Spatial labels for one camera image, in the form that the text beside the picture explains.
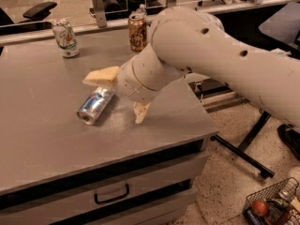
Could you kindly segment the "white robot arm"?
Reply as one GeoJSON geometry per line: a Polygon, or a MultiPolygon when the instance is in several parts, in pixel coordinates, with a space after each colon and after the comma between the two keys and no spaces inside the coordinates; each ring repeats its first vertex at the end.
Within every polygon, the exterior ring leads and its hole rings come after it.
{"type": "Polygon", "coordinates": [[[294,130],[300,128],[300,63],[227,35],[218,19],[187,7],[160,12],[149,42],[121,67],[90,72],[83,82],[117,87],[130,100],[152,102],[167,84],[194,72],[228,85],[294,130]]]}

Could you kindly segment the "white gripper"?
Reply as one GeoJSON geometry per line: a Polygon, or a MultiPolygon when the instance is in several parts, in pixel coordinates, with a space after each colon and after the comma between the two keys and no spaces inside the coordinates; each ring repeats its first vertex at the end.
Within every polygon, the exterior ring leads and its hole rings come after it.
{"type": "Polygon", "coordinates": [[[134,56],[120,69],[119,67],[106,67],[91,71],[82,82],[96,87],[113,88],[117,77],[118,90],[135,102],[133,105],[133,111],[136,115],[135,123],[141,124],[150,107],[149,102],[155,99],[158,91],[147,88],[138,80],[134,71],[134,64],[137,62],[138,56],[134,56]]]}

